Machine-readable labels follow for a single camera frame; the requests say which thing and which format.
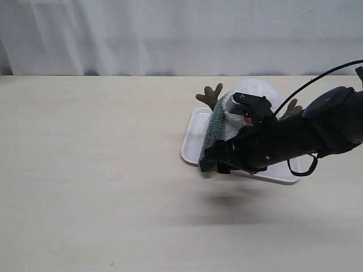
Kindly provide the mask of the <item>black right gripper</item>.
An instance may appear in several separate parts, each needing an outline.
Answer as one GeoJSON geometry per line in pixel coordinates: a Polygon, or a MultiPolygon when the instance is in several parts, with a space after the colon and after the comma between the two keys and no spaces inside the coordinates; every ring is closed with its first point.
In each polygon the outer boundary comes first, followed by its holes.
{"type": "Polygon", "coordinates": [[[291,161],[308,153],[309,124],[302,118],[285,118],[242,130],[228,141],[215,141],[202,150],[199,169],[202,173],[242,170],[256,174],[285,162],[290,173],[298,175],[291,161]],[[224,152],[222,162],[218,158],[224,152]]]}

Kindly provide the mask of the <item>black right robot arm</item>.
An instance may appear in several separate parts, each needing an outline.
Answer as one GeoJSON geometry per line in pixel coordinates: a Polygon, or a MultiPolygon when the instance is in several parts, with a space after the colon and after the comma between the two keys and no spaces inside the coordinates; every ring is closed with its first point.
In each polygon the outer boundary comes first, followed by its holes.
{"type": "Polygon", "coordinates": [[[250,174],[308,155],[313,172],[319,159],[343,154],[362,144],[362,92],[338,86],[308,106],[296,98],[286,111],[276,89],[268,82],[248,78],[228,93],[222,83],[206,86],[196,99],[211,109],[199,155],[201,172],[250,174]]]}

